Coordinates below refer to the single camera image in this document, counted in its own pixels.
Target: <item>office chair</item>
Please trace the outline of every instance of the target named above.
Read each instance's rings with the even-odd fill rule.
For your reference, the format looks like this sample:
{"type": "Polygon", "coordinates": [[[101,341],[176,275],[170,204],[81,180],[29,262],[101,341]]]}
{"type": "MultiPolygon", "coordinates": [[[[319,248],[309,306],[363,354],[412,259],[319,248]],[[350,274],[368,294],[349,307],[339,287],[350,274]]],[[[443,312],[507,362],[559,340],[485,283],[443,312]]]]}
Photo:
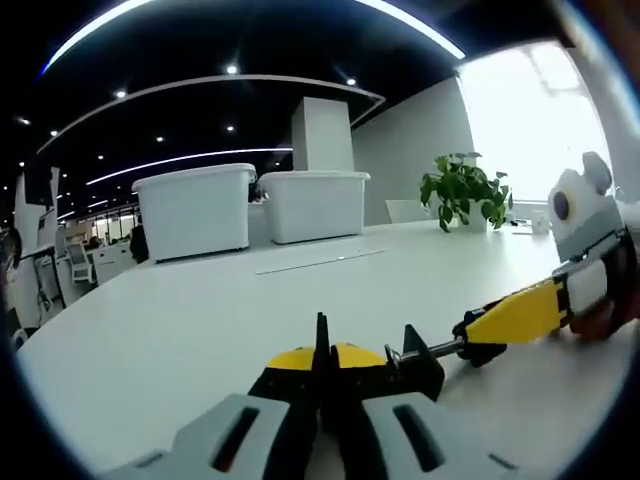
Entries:
{"type": "Polygon", "coordinates": [[[93,283],[93,265],[81,243],[67,243],[67,255],[71,262],[71,281],[73,283],[93,283]]]}

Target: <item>white pillar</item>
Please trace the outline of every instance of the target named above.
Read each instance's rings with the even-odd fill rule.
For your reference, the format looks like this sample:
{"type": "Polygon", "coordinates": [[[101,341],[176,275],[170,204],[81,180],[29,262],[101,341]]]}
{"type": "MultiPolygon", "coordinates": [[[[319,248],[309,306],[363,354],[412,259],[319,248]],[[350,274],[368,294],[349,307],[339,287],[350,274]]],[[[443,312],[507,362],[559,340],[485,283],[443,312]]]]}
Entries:
{"type": "Polygon", "coordinates": [[[294,170],[354,171],[349,106],[305,97],[291,118],[294,170]]]}
{"type": "MultiPolygon", "coordinates": [[[[50,215],[53,221],[50,222],[47,227],[47,232],[42,240],[46,243],[53,243],[55,238],[55,229],[57,227],[56,218],[58,216],[57,200],[58,195],[58,176],[60,173],[59,168],[51,169],[51,195],[53,196],[53,209],[50,215]]],[[[20,232],[22,240],[22,252],[27,254],[32,252],[38,247],[38,229],[40,217],[47,213],[47,207],[44,205],[33,205],[27,203],[27,197],[25,192],[25,174],[21,174],[18,177],[16,185],[16,198],[14,203],[15,215],[13,217],[13,225],[20,232]]]]}

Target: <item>container lid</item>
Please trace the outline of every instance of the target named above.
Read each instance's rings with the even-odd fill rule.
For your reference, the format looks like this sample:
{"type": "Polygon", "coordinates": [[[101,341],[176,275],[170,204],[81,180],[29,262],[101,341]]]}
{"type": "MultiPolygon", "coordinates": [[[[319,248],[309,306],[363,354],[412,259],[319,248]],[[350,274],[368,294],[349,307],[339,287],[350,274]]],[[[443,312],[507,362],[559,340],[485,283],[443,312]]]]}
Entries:
{"type": "Polygon", "coordinates": [[[344,171],[323,171],[323,170],[301,170],[295,172],[271,172],[260,177],[260,182],[270,182],[285,178],[358,178],[370,180],[371,176],[367,172],[344,172],[344,171]]]}
{"type": "Polygon", "coordinates": [[[140,187],[147,187],[156,183],[170,182],[174,180],[182,180],[190,177],[200,177],[202,175],[217,175],[219,173],[229,172],[250,172],[253,175],[256,173],[256,169],[250,163],[228,163],[225,165],[214,165],[212,167],[191,168],[189,170],[182,170],[181,172],[163,173],[162,175],[156,175],[154,177],[141,178],[134,182],[131,189],[137,192],[140,187]]]}

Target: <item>metal rod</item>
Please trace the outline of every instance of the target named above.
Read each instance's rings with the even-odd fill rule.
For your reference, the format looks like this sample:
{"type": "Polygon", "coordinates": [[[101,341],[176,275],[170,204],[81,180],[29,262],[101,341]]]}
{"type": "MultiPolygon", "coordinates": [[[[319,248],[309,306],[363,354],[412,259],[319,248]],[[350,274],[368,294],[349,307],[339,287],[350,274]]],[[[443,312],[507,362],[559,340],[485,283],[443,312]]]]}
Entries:
{"type": "Polygon", "coordinates": [[[434,347],[429,347],[429,352],[435,358],[445,357],[447,355],[451,355],[452,353],[456,353],[464,347],[464,340],[460,337],[455,340],[451,340],[447,343],[441,343],[440,345],[436,345],[434,347]]]}
{"type": "Polygon", "coordinates": [[[400,355],[400,361],[406,362],[408,360],[412,360],[414,358],[420,358],[420,352],[407,352],[400,355]]]}

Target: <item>black ceiling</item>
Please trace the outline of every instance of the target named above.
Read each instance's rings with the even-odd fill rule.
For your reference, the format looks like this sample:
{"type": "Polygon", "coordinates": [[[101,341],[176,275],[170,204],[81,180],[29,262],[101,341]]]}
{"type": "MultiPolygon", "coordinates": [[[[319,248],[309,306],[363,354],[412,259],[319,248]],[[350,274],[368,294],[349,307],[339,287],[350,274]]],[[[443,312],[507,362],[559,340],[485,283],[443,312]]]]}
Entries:
{"type": "MultiPolygon", "coordinates": [[[[566,42],[542,0],[389,1],[436,28],[470,57],[533,38],[566,42]]],[[[274,168],[270,154],[209,157],[85,185],[96,177],[175,156],[286,144],[291,114],[305,95],[347,102],[352,119],[373,104],[357,93],[281,82],[186,86],[121,102],[36,154],[51,138],[51,130],[60,131],[113,101],[118,89],[134,93],[220,75],[235,63],[241,73],[342,85],[356,78],[358,87],[387,99],[374,116],[450,77],[456,64],[421,33],[354,0],[155,0],[89,35],[40,76],[43,65],[73,33],[117,3],[65,0],[17,7],[22,11],[13,13],[21,33],[19,40],[15,34],[4,39],[15,48],[6,63],[11,66],[5,74],[9,108],[0,119],[2,176],[8,185],[0,191],[1,219],[10,220],[21,161],[59,166],[68,175],[61,180],[61,191],[71,194],[61,200],[59,211],[70,210],[66,203],[73,201],[76,215],[83,215],[96,199],[124,203],[135,179],[172,169],[230,161],[254,163],[259,171],[274,168]],[[235,131],[227,132],[227,125],[235,131]],[[156,142],[157,136],[165,141],[156,142]]],[[[277,168],[291,167],[285,161],[277,168]]]]}

